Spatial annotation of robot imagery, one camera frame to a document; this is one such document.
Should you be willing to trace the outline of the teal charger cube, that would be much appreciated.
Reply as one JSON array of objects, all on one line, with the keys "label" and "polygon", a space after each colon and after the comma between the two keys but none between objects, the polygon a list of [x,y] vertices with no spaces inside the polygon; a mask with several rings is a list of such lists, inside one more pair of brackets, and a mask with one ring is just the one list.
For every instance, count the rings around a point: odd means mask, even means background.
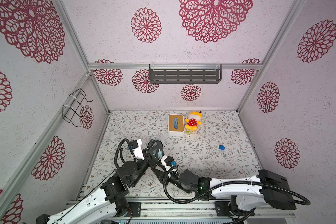
[{"label": "teal charger cube", "polygon": [[155,149],[155,150],[154,150],[154,157],[155,157],[157,160],[160,160],[163,156],[164,156],[164,151],[163,151],[163,149]]}]

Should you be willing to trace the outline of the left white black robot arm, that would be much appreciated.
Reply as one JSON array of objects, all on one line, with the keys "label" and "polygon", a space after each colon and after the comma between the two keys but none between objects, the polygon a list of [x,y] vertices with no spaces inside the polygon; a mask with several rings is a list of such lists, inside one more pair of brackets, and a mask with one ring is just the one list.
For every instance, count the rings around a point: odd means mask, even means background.
[{"label": "left white black robot arm", "polygon": [[148,168],[156,166],[163,157],[163,144],[151,140],[145,149],[140,140],[123,139],[114,157],[115,170],[82,200],[55,215],[43,214],[38,224],[95,224],[105,218],[124,216],[129,203],[129,188],[137,185]]}]

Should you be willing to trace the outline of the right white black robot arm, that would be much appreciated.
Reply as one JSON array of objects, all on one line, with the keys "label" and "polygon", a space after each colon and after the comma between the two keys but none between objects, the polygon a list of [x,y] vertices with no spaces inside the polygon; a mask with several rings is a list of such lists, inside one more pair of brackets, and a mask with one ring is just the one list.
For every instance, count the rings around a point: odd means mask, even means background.
[{"label": "right white black robot arm", "polygon": [[[163,185],[167,198],[177,204],[189,204],[197,200],[229,199],[226,212],[233,223],[242,223],[254,214],[256,208],[270,205],[278,210],[296,210],[298,204],[309,206],[311,202],[299,193],[292,191],[287,178],[261,169],[257,175],[241,179],[216,179],[200,177],[188,169],[178,174],[173,166],[167,171],[153,168],[153,173]],[[188,194],[191,199],[176,199],[170,195],[168,184]]]}]

